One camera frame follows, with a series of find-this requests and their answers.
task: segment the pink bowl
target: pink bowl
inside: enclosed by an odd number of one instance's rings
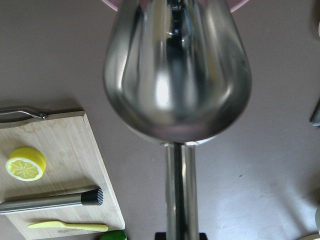
[[[102,1],[105,2],[110,8],[114,9],[115,11],[118,11],[118,7],[122,3],[122,0],[102,0]],[[226,0],[226,1],[230,7],[230,11],[234,12],[249,0]]]

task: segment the stainless steel scoop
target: stainless steel scoop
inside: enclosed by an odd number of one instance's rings
[[[167,151],[167,240],[197,240],[194,147],[244,110],[251,75],[224,0],[124,0],[107,51],[107,96]]]

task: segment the wooden cutting board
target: wooden cutting board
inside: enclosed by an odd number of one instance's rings
[[[20,181],[10,176],[5,163],[20,147],[39,150],[46,157],[46,169],[39,180]],[[66,223],[102,223],[109,230],[125,228],[125,222],[99,152],[87,115],[83,111],[53,114],[45,120],[28,119],[0,123],[0,202],[26,196],[45,197],[77,193],[99,186],[101,206],[74,206],[6,216],[27,240],[94,233],[67,228],[28,228],[50,220]]]

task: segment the toy lemon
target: toy lemon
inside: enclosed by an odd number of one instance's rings
[[[5,163],[7,172],[21,181],[34,181],[42,177],[46,169],[45,156],[31,147],[14,150]]]

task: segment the gray table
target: gray table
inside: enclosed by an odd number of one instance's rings
[[[317,231],[320,4],[251,0],[233,16],[251,66],[249,104],[196,149],[199,229],[210,240],[296,240]],[[100,0],[0,0],[0,108],[84,109],[130,240],[166,229],[165,152],[113,112],[103,60],[116,13]],[[3,215],[1,239],[24,238]],[[100,234],[57,238],[97,240]]]

